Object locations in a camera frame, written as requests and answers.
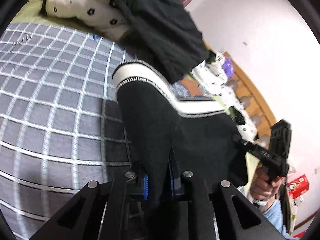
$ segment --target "black mechanical device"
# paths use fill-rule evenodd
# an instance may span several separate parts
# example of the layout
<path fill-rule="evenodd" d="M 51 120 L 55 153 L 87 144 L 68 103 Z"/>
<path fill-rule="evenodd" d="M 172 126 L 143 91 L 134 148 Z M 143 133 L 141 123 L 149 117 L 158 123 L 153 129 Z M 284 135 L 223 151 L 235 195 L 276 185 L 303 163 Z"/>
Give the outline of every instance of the black mechanical device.
<path fill-rule="evenodd" d="M 235 141 L 267 165 L 270 176 L 285 176 L 290 138 L 290 125 L 281 120 L 272 127 L 269 150 L 242 139 Z M 192 171 L 179 172 L 173 149 L 169 152 L 168 170 L 171 201 L 179 203 L 183 214 L 178 221 L 176 239 L 215 240 L 217 235 L 221 240 L 284 239 L 229 181 L 212 185 L 209 194 L 204 178 Z M 130 171 L 113 182 L 90 181 L 30 239 L 127 240 L 130 239 L 129 204 L 145 201 L 148 201 L 148 175 L 135 162 Z M 320 214 L 317 214 L 303 240 L 319 239 L 319 222 Z M 15 239 L 1 212 L 0 239 Z"/>
<path fill-rule="evenodd" d="M 268 169 L 269 183 L 271 183 L 275 178 L 285 177 L 288 174 L 287 159 L 291 133 L 291 125 L 282 119 L 271 126 L 269 149 L 247 142 L 241 136 L 234 136 L 234 141 L 241 144 L 247 152 L 260 159 L 262 165 Z"/>

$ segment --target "gray floor mat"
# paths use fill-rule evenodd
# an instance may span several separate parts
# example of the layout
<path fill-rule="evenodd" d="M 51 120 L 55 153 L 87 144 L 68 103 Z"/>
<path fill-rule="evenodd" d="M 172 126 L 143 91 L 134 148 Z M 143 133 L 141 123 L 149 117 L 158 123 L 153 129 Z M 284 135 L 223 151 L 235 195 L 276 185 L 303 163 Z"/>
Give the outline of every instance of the gray floor mat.
<path fill-rule="evenodd" d="M 132 147 L 111 74 L 132 58 L 89 33 L 8 26 L 0 40 L 0 207 L 18 239 L 88 181 L 129 169 Z"/>

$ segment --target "black flower pattern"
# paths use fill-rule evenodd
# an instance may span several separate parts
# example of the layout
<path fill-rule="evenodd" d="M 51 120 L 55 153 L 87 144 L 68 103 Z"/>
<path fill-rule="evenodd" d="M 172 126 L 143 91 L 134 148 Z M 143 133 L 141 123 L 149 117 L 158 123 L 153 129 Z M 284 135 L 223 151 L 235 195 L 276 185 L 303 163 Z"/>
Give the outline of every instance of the black flower pattern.
<path fill-rule="evenodd" d="M 110 20 L 110 24 L 111 24 L 111 25 L 115 25 L 115 24 L 117 24 L 117 22 L 118 22 L 117 19 L 112 19 L 112 20 Z"/>
<path fill-rule="evenodd" d="M 87 10 L 87 14 L 88 15 L 94 15 L 94 12 L 95 12 L 96 10 L 95 9 L 93 9 L 93 8 L 90 8 L 89 10 Z"/>

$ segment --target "white grid line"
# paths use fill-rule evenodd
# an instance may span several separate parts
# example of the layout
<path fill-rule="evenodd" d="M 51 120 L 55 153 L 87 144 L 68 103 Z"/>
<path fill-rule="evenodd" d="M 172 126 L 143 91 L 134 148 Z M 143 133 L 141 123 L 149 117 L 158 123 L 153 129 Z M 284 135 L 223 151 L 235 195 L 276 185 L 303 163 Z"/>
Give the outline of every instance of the white grid line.
<path fill-rule="evenodd" d="M 20 119 L 11 117 L 11 116 L 7 116 L 6 114 L 0 113 L 0 117 L 2 117 L 5 120 L 10 120 L 10 121 L 22 124 L 22 125 L 26 125 L 28 127 L 32 127 L 32 128 L 36 128 L 36 129 L 44 130 L 44 131 L 51 131 L 52 133 L 69 135 L 69 136 L 74 136 L 74 137 L 78 137 L 78 138 L 87 138 L 87 139 L 93 139 L 93 140 L 106 140 L 106 141 L 112 141 L 112 142 L 118 142 L 118 143 L 125 143 L 125 140 L 123 140 L 123 139 L 113 139 L 113 138 L 109 138 L 109 137 L 102 137 L 102 136 L 98 136 L 98 135 L 89 135 L 89 134 L 84 134 L 84 133 L 75 134 L 74 132 L 71 132 L 71 131 L 64 131 L 64 130 L 59 130 L 59 129 L 55 129 L 55 128 L 48 128 L 44 125 L 34 124 L 34 123 L 31 123 L 28 121 L 20 120 Z"/>
<path fill-rule="evenodd" d="M 73 126 L 73 132 L 75 134 L 79 133 L 80 119 L 81 119 L 80 111 L 82 109 L 83 102 L 84 102 L 84 92 L 86 90 L 86 86 L 87 86 L 87 83 L 88 83 L 88 78 L 89 78 L 89 75 L 90 75 L 90 71 L 92 69 L 93 59 L 95 58 L 96 53 L 97 53 L 97 51 L 94 51 L 94 53 L 92 55 L 92 58 L 90 60 L 90 63 L 89 63 L 85 78 L 84 78 L 84 82 L 82 84 L 82 89 L 81 89 L 80 97 L 79 97 L 79 100 L 78 100 L 78 106 L 77 106 L 78 112 L 76 113 L 75 123 L 74 123 L 74 126 Z M 72 138 L 71 157 L 72 157 L 72 159 L 75 159 L 75 160 L 78 158 L 78 137 L 76 137 L 76 136 L 74 136 Z M 79 189 L 79 176 L 78 176 L 77 164 L 73 164 L 72 165 L 72 184 L 73 184 L 73 188 L 74 189 Z"/>
<path fill-rule="evenodd" d="M 109 70 L 109 64 L 110 64 L 110 58 L 111 58 L 111 54 L 113 51 L 113 48 L 115 46 L 115 43 L 112 43 L 112 46 L 110 48 L 110 52 L 109 52 L 109 56 L 108 56 L 108 61 L 107 61 L 107 65 L 106 65 L 106 75 L 104 76 L 104 86 L 103 86 L 103 103 L 102 103 L 102 114 L 105 115 L 106 113 L 106 100 L 107 100 L 107 81 L 108 81 L 108 70 Z M 105 119 L 101 118 L 101 125 L 100 125 L 100 135 L 104 136 L 104 132 L 105 132 Z M 106 145 L 105 145 L 105 141 L 101 140 L 100 142 L 100 146 L 101 146 L 101 160 L 103 161 L 103 163 L 106 163 Z M 103 176 L 103 182 L 108 182 L 108 171 L 106 168 L 106 165 L 102 166 L 102 176 Z"/>
<path fill-rule="evenodd" d="M 56 157 L 51 155 L 43 155 L 41 153 L 32 152 L 26 149 L 23 149 L 21 147 L 17 147 L 14 145 L 11 145 L 9 143 L 6 143 L 4 141 L 0 141 L 0 145 L 3 147 L 6 147 L 10 150 L 20 152 L 24 155 L 28 155 L 31 157 L 35 157 L 42 160 L 48 160 L 53 162 L 59 162 L 59 163 L 69 163 L 69 164 L 79 164 L 79 165 L 88 165 L 88 166 L 102 166 L 104 165 L 103 161 L 88 161 L 88 160 L 75 160 L 70 158 L 63 158 L 63 157 Z M 106 165 L 108 167 L 119 167 L 119 166 L 129 166 L 129 162 L 106 162 Z"/>
<path fill-rule="evenodd" d="M 53 60 L 53 62 L 51 63 L 50 66 L 54 66 L 55 65 L 55 63 L 58 61 L 58 58 L 64 53 L 65 48 L 69 44 L 69 41 L 71 41 L 71 39 L 74 36 L 75 36 L 75 32 L 73 32 L 71 34 L 71 36 L 69 37 L 68 42 L 62 47 L 61 51 L 58 53 L 57 57 Z M 69 73 L 70 70 L 73 68 L 73 63 L 72 62 L 69 64 L 69 66 L 68 66 L 68 68 L 66 70 L 66 73 Z M 53 105 L 50 108 L 50 113 L 49 113 L 48 121 L 47 121 L 47 127 L 49 128 L 49 130 L 47 130 L 44 133 L 44 139 L 43 139 L 43 146 L 42 146 L 42 154 L 43 155 L 47 155 L 47 156 L 49 155 L 51 135 L 52 135 L 52 132 L 50 131 L 50 128 L 52 128 L 52 126 L 53 126 L 54 118 L 55 118 L 56 111 L 57 111 L 58 101 L 60 100 L 60 96 L 61 96 L 61 93 L 62 93 L 63 88 L 64 88 L 64 83 L 66 82 L 67 78 L 68 78 L 67 75 L 63 76 L 63 78 L 61 80 L 61 83 L 58 85 L 58 89 L 57 89 L 56 94 L 54 96 Z M 48 160 L 45 160 L 45 159 L 42 159 L 42 162 L 41 162 L 41 183 L 43 185 L 48 185 Z M 41 200 L 42 200 L 42 204 L 43 204 L 43 207 L 44 207 L 44 215 L 46 217 L 50 217 L 49 200 L 48 200 L 47 191 L 45 191 L 45 190 L 41 191 Z"/>
<path fill-rule="evenodd" d="M 11 34 L 10 38 L 8 39 L 8 42 L 10 42 L 10 40 L 11 40 L 12 36 L 14 35 L 14 32 L 15 32 L 15 31 L 12 31 L 12 34 Z"/>
<path fill-rule="evenodd" d="M 19 96 L 19 95 L 16 95 L 16 94 L 13 94 L 13 93 L 10 93 L 10 92 L 7 92 L 7 91 L 3 91 L 3 90 L 0 90 L 0 94 L 4 94 L 4 95 L 7 95 L 7 96 L 11 96 L 11 97 L 14 97 L 16 99 L 20 99 L 20 100 L 24 100 L 24 101 L 28 101 L 28 102 L 34 102 L 35 104 L 39 104 L 39 105 L 44 105 L 44 106 L 53 106 L 54 105 L 54 103 L 51 103 L 51 102 L 48 102 L 48 101 L 43 101 L 43 100 L 34 99 L 34 98 L 27 98 L 27 97 Z M 57 104 L 56 107 L 60 108 L 60 109 L 63 109 L 63 110 L 67 110 L 67 111 L 73 112 L 73 113 L 76 113 L 78 111 L 76 108 L 74 108 L 72 106 L 65 106 L 65 105 Z M 103 117 L 102 114 L 99 114 L 99 113 L 96 113 L 96 112 L 87 111 L 87 110 L 81 110 L 81 114 L 85 114 L 85 115 L 89 115 L 89 116 L 93 116 L 93 117 Z M 122 120 L 120 120 L 118 118 L 111 117 L 111 116 L 105 116 L 105 118 L 106 119 L 110 119 L 110 120 L 115 121 L 115 122 L 122 122 Z"/>
<path fill-rule="evenodd" d="M 39 69 L 39 70 L 47 71 L 47 68 L 45 68 L 45 67 L 31 66 L 31 65 L 23 65 L 23 64 L 17 65 L 16 62 L 13 62 L 13 61 L 10 61 L 10 60 L 9 60 L 9 61 L 6 61 L 6 62 L 11 63 L 11 64 L 15 64 L 16 67 L 17 67 L 17 66 L 18 66 L 18 67 L 21 67 L 21 66 L 22 66 L 22 67 L 26 67 L 26 68 L 29 68 L 29 69 Z M 65 74 L 65 71 L 57 70 L 57 69 L 52 69 L 50 72 L 52 72 L 52 73 L 58 73 L 58 74 L 63 74 L 63 75 Z M 95 72 L 104 74 L 103 71 L 98 70 L 98 69 L 97 69 L 97 71 L 95 71 Z M 15 74 L 12 74 L 12 75 L 11 75 L 11 74 L 6 73 L 6 72 L 1 72 L 0 75 L 2 75 L 2 76 L 10 76 L 10 77 L 14 77 L 14 78 L 21 79 L 21 80 L 23 79 L 22 76 L 18 76 L 18 75 L 15 75 Z M 70 76 L 70 77 L 74 77 L 74 78 L 77 78 L 77 79 L 80 79 L 80 80 L 84 80 L 84 77 L 83 77 L 83 76 L 79 76 L 79 75 L 76 75 L 76 74 L 73 74 L 73 73 L 68 73 L 66 76 L 67 76 L 67 77 Z M 38 83 L 38 80 L 32 79 L 32 78 L 26 78 L 26 81 L 31 82 L 31 83 Z M 92 79 L 92 78 L 88 78 L 88 81 L 89 81 L 89 82 L 92 82 L 92 83 L 95 83 L 95 84 L 97 84 L 97 85 L 104 85 L 103 81 L 95 80 L 95 79 Z M 49 84 L 50 86 L 53 86 L 53 87 L 58 87 L 58 84 L 57 84 L 57 83 L 52 83 L 52 82 L 48 82 L 48 81 L 44 81 L 44 83 Z"/>
<path fill-rule="evenodd" d="M 22 235 L 20 235 L 20 234 L 18 234 L 18 233 L 16 233 L 16 232 L 13 232 L 13 231 L 12 231 L 12 233 L 13 233 L 15 236 L 21 238 L 22 240 L 29 240 L 29 238 L 26 238 L 26 237 L 24 237 L 24 236 L 22 236 Z"/>
<path fill-rule="evenodd" d="M 31 34 L 31 35 L 34 36 L 34 37 L 39 36 L 39 37 L 44 37 L 44 38 L 50 39 L 50 40 L 55 39 L 56 41 L 60 41 L 60 42 L 63 42 L 63 43 L 66 43 L 66 41 L 67 41 L 67 40 L 58 38 L 58 35 L 57 35 L 56 37 L 54 37 L 54 36 L 50 36 L 50 35 L 47 35 L 47 34 L 40 34 L 40 33 L 35 33 L 35 34 L 33 34 L 33 33 L 31 33 L 31 32 L 23 31 L 23 34 L 25 34 L 25 33 L 26 33 L 26 34 Z M 10 42 L 10 41 L 1 41 L 1 42 L 2 42 L 2 43 L 6 43 L 6 44 L 12 44 L 12 45 L 14 45 L 13 42 Z M 76 47 L 79 47 L 79 46 L 81 45 L 81 44 L 76 43 L 76 42 L 73 42 L 73 41 L 70 41 L 68 44 L 74 45 L 74 46 L 76 46 Z M 107 47 L 110 48 L 110 44 L 107 43 L 107 42 L 105 42 L 105 41 L 101 41 L 101 44 L 103 44 L 103 45 L 105 45 L 105 46 L 107 46 Z M 39 45 L 38 48 L 46 49 L 47 47 L 44 46 L 44 45 Z M 102 51 L 102 50 L 99 50 L 99 47 L 98 47 L 98 46 L 96 46 L 96 48 L 92 48 L 92 47 L 89 47 L 89 46 L 84 45 L 84 46 L 83 46 L 83 49 L 87 49 L 87 50 L 89 50 L 89 51 L 91 51 L 91 52 L 97 51 L 98 54 L 101 54 L 101 55 L 104 55 L 104 56 L 108 56 L 108 54 L 109 54 L 109 53 L 106 53 L 106 52 L 104 52 L 104 51 Z M 59 48 L 55 48 L 55 47 L 53 47 L 52 50 L 58 50 L 58 51 L 60 51 Z M 71 52 L 72 54 L 75 54 L 75 52 L 74 52 L 74 51 L 71 51 L 71 50 L 65 50 L 65 51 L 67 51 L 68 53 Z M 115 51 L 120 52 L 120 53 L 122 52 L 121 50 L 119 50 L 119 49 L 117 49 L 117 48 L 115 49 Z M 112 57 L 113 59 L 116 59 L 116 60 L 118 60 L 118 61 L 121 61 L 121 59 L 120 59 L 119 57 L 116 57 L 116 56 L 113 56 L 113 55 L 112 55 L 111 57 Z"/>
<path fill-rule="evenodd" d="M 3 201 L 1 199 L 0 199 L 0 204 L 5 206 L 6 208 L 11 209 L 12 211 L 16 212 L 17 214 L 25 216 L 25 217 L 28 217 L 28 218 L 37 219 L 37 220 L 41 220 L 41 221 L 44 221 L 44 222 L 47 222 L 49 220 L 48 217 L 35 215 L 35 214 L 32 214 L 32 213 L 25 212 L 23 210 L 17 209 L 17 208 L 13 207 L 12 205 L 8 204 L 7 202 L 5 202 L 5 201 Z"/>
<path fill-rule="evenodd" d="M 13 74 L 13 73 L 14 73 L 14 71 L 16 70 L 16 67 L 15 67 L 14 69 L 12 69 L 12 71 L 11 71 L 10 74 Z M 25 75 L 28 76 L 29 74 L 30 74 L 30 70 L 27 71 Z M 7 84 L 5 84 L 5 83 L 6 83 L 6 81 L 9 81 L 9 79 L 10 79 L 10 76 L 7 76 L 4 84 L 3 84 L 2 87 L 1 87 L 1 90 L 3 90 L 3 88 L 7 85 Z M 19 92 L 19 91 L 22 89 L 23 85 L 24 85 L 24 81 L 22 80 L 22 81 L 20 82 L 18 88 L 16 89 L 16 91 Z M 16 101 L 15 98 L 12 98 L 12 99 L 11 99 L 10 104 L 9 104 L 9 106 L 8 106 L 8 109 L 7 109 L 7 112 L 6 112 L 7 115 L 10 115 L 10 113 L 11 113 L 11 111 L 12 111 L 12 109 L 13 109 L 13 106 L 14 106 L 15 101 Z M 4 132 L 5 132 L 5 129 L 6 129 L 6 126 L 7 126 L 7 122 L 8 122 L 8 121 L 7 121 L 6 119 L 4 119 L 3 122 L 2 122 L 2 125 L 1 125 L 1 128 L 0 128 L 0 141 L 2 141 L 2 139 L 3 139 Z M 19 175 L 20 159 L 21 159 L 20 154 L 19 154 L 18 152 L 15 152 L 15 153 L 14 153 L 14 168 L 13 168 L 13 175 L 14 175 L 15 177 L 18 177 L 18 175 Z M 18 187 L 18 184 L 17 184 L 17 183 L 13 183 L 13 198 L 14 198 L 14 205 L 15 205 L 18 209 L 21 209 L 19 187 Z M 22 217 L 21 217 L 20 214 L 17 214 L 17 221 L 18 221 L 18 225 L 19 225 L 19 227 L 20 227 L 21 233 L 23 234 L 23 236 L 25 236 L 25 235 L 26 235 L 26 227 L 25 227 L 25 224 L 24 224 L 23 219 L 22 219 Z"/>
<path fill-rule="evenodd" d="M 44 35 L 51 29 L 51 26 L 49 26 Z M 44 37 L 41 37 L 40 40 L 38 41 L 38 43 L 36 45 L 34 45 L 31 50 L 29 51 L 29 53 L 31 54 L 36 48 L 37 48 L 37 45 L 39 45 L 42 41 L 44 40 Z M 36 62 L 34 63 L 34 65 L 37 65 L 42 59 L 43 59 L 43 56 L 45 53 L 47 53 L 49 51 L 49 49 L 51 48 L 51 46 L 54 44 L 55 40 L 53 40 L 49 46 L 42 52 L 41 55 L 38 56 L 38 59 L 36 60 Z M 43 74 L 43 76 L 41 77 L 41 79 L 39 80 L 39 83 L 37 84 L 35 90 L 33 91 L 32 93 L 32 96 L 31 98 L 33 99 L 36 99 L 39 95 L 39 92 L 43 86 L 43 81 L 45 80 L 45 78 L 49 75 L 50 73 L 50 67 L 52 67 L 52 63 L 51 65 L 49 66 L 49 68 L 47 69 L 47 71 Z M 26 75 L 24 76 L 24 79 L 21 83 L 26 83 L 26 78 L 28 78 L 28 76 L 30 75 L 31 71 L 33 70 L 33 67 L 31 67 L 30 70 L 27 71 Z M 18 134 L 18 140 L 17 140 L 17 146 L 18 147 L 23 147 L 23 142 L 24 142 L 24 136 L 25 136 L 25 133 L 26 133 L 26 129 L 27 129 L 27 125 L 25 124 L 25 122 L 28 122 L 29 118 L 30 118 L 30 115 L 31 115 L 31 112 L 32 112 L 32 109 L 34 107 L 34 102 L 33 101 L 29 101 L 28 102 L 28 105 L 27 105 L 27 109 L 25 110 L 25 114 L 23 116 L 23 119 L 22 119 L 22 125 L 20 127 L 20 130 L 19 130 L 19 134 Z M 17 159 L 17 163 L 18 163 L 18 171 L 19 171 L 19 162 L 20 162 L 20 159 L 21 159 L 21 153 L 19 151 L 16 151 L 16 159 Z M 43 208 L 44 208 L 44 214 L 47 215 L 48 213 L 48 210 L 49 210 L 49 206 L 48 205 L 44 205 L 44 195 L 43 195 L 43 192 L 41 191 L 41 200 L 42 200 L 42 204 L 43 204 Z"/>
<path fill-rule="evenodd" d="M 45 185 L 41 185 L 41 184 L 32 183 L 30 181 L 26 181 L 26 180 L 23 180 L 23 179 L 18 179 L 18 178 L 14 177 L 14 176 L 11 176 L 11 175 L 3 172 L 3 171 L 0 171 L 0 176 L 6 178 L 8 180 L 13 181 L 17 185 L 21 184 L 21 185 L 24 185 L 24 186 L 27 186 L 27 187 L 36 188 L 36 189 L 52 191 L 52 192 L 58 192 L 58 193 L 70 193 L 70 194 L 76 194 L 78 192 L 78 190 L 75 190 L 75 189 L 51 187 L 51 186 L 45 186 Z"/>

